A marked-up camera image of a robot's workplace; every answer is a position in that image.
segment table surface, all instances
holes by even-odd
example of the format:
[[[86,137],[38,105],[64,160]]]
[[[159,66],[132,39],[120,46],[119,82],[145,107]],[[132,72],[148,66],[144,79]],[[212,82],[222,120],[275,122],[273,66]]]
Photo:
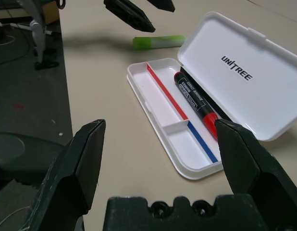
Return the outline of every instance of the table surface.
[[[134,30],[106,10],[103,0],[69,0],[60,11],[73,132],[95,119],[107,124],[99,185],[84,217],[86,231],[102,230],[112,196],[143,196],[148,205],[156,200],[172,205],[180,195],[191,203],[204,199],[212,204],[217,195],[232,193],[223,171],[191,181],[174,169],[126,75],[132,63],[177,59],[178,48],[136,52],[133,37],[188,36],[205,13],[215,11],[297,54],[297,22],[248,0],[174,0],[174,13],[145,0],[132,2],[147,14],[155,33]],[[297,123],[263,145],[297,186]]]

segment black marker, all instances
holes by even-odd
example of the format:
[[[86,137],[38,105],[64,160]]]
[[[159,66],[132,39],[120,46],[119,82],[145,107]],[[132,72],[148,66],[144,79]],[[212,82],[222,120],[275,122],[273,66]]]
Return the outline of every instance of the black marker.
[[[202,120],[203,124],[211,132],[213,137],[218,140],[217,130],[214,125],[215,120],[218,119],[217,114],[209,106],[207,101],[199,94],[195,87],[190,83],[188,78],[182,72],[177,72],[174,75],[175,84],[183,93],[189,104],[193,107],[198,117]]]

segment green glue stick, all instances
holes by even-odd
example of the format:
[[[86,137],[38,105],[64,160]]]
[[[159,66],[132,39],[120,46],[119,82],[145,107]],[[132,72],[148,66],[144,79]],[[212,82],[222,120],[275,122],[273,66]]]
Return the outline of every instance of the green glue stick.
[[[133,46],[135,50],[150,50],[166,47],[181,47],[185,41],[183,35],[163,37],[134,37]]]

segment unitree logo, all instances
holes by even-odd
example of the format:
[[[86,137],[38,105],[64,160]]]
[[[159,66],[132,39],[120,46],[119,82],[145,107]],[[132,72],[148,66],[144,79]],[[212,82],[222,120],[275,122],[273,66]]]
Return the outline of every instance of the unitree logo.
[[[229,66],[230,70],[233,70],[236,73],[238,73],[241,77],[244,78],[244,80],[249,81],[250,79],[253,78],[252,75],[248,74],[247,71],[245,71],[243,68],[241,68],[240,66],[238,66],[238,64],[234,60],[230,60],[226,56],[222,57],[221,60],[223,61],[224,64],[226,64],[227,66]]]

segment cable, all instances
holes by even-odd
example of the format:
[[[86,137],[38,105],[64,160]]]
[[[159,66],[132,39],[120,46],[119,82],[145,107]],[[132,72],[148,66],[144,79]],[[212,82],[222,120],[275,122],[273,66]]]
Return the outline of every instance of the cable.
[[[8,45],[8,44],[10,44],[10,43],[12,43],[12,42],[15,41],[15,37],[13,37],[13,36],[6,35],[6,37],[10,37],[10,38],[12,38],[12,40],[11,41],[8,41],[6,43],[0,43],[0,46]]]
[[[11,214],[9,214],[5,219],[3,219],[1,222],[0,222],[0,226],[6,221],[6,219],[8,219],[9,217],[13,216],[15,213],[25,209],[25,208],[30,208],[30,206],[27,206],[27,207],[23,207],[23,208],[19,208],[17,210],[15,210],[14,212],[12,212]]]
[[[13,18],[13,16],[12,16],[11,13],[10,13],[10,11],[6,8],[6,6],[5,6],[3,0],[0,0],[0,1],[1,1],[1,4],[3,5],[4,9],[5,9],[5,10],[7,11],[7,13],[9,14],[9,16],[10,16],[11,18]],[[0,65],[7,64],[7,63],[10,63],[10,62],[19,60],[19,59],[24,58],[26,55],[29,54],[29,51],[30,51],[30,43],[29,43],[29,40],[27,39],[27,37],[25,36],[25,34],[23,33],[23,31],[22,31],[20,28],[19,28],[19,31],[22,33],[24,39],[25,39],[26,42],[27,42],[27,51],[26,51],[23,55],[21,55],[21,56],[19,56],[19,57],[16,57],[16,58],[11,59],[11,60],[8,60],[8,61],[0,62]]]

